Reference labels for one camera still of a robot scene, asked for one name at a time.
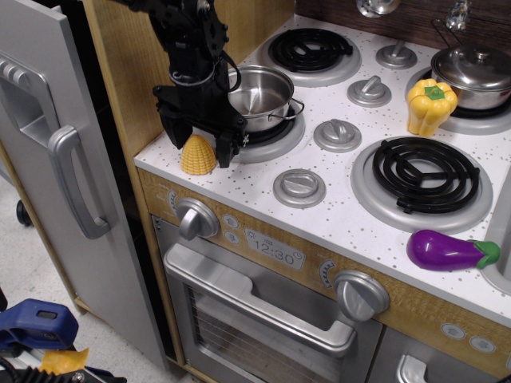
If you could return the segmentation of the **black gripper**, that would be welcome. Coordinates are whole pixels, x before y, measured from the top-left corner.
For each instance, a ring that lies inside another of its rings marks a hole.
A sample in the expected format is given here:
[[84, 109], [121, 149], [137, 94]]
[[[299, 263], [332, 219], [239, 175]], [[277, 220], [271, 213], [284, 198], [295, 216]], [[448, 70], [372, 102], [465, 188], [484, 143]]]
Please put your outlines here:
[[240, 152], [247, 121], [230, 104], [229, 60], [219, 60], [214, 71], [202, 81], [191, 84], [157, 85], [153, 95], [168, 138], [182, 149], [193, 128], [203, 129], [216, 138], [216, 158], [228, 168]]

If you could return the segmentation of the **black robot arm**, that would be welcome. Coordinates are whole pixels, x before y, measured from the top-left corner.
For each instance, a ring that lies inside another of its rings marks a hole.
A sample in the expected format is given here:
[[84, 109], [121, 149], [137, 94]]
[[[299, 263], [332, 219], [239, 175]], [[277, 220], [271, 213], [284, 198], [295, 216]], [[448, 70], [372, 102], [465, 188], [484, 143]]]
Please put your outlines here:
[[158, 85], [153, 95], [169, 139], [183, 148], [199, 128], [216, 139], [216, 158], [222, 168], [248, 142], [248, 121], [230, 103], [242, 76], [228, 70], [235, 62], [224, 51], [228, 27], [212, 1], [125, 1], [132, 12], [149, 16], [153, 31], [168, 54], [172, 85]]

